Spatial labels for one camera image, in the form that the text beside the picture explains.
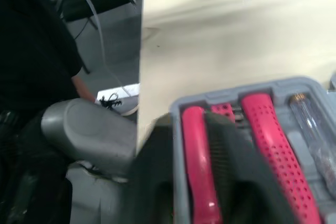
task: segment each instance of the black object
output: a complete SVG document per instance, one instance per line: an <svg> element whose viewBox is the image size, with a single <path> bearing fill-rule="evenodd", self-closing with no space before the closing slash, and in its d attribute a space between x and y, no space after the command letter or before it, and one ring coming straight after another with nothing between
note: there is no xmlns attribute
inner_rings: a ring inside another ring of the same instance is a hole
<svg viewBox="0 0 336 224"><path fill-rule="evenodd" d="M44 138L42 115L0 138L0 223L70 223L72 185L65 179L70 160Z"/></svg>
<svg viewBox="0 0 336 224"><path fill-rule="evenodd" d="M234 224L299 223L271 169L225 116L206 112L212 172L223 220Z"/></svg>
<svg viewBox="0 0 336 224"><path fill-rule="evenodd" d="M158 119L133 161L121 194L118 224L173 223L173 129Z"/></svg>

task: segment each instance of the red handle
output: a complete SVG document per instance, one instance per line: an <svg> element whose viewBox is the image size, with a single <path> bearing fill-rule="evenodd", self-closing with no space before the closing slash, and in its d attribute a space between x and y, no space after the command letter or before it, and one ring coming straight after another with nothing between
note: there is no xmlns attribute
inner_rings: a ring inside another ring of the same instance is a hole
<svg viewBox="0 0 336 224"><path fill-rule="evenodd" d="M194 200L193 224L222 224L203 112L201 107L190 107L182 115L186 169Z"/></svg>
<svg viewBox="0 0 336 224"><path fill-rule="evenodd" d="M271 97L264 93L249 95L243 98L241 105L261 153L276 174L300 222L320 224L313 194L281 129Z"/></svg>

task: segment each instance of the floor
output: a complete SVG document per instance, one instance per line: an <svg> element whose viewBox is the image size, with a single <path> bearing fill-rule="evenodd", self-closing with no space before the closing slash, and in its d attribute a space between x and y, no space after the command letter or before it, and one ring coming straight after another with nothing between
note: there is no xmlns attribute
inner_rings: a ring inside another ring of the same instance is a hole
<svg viewBox="0 0 336 224"><path fill-rule="evenodd" d="M139 82L141 10L142 0L137 0L136 7L127 4L98 15L107 67L123 85ZM86 19L81 19L68 24L74 37L85 23ZM98 31L88 23L76 42L83 61L91 71L90 74L85 74L83 70L80 72L89 90L97 95L99 90L119 87L118 81L103 64Z"/></svg>

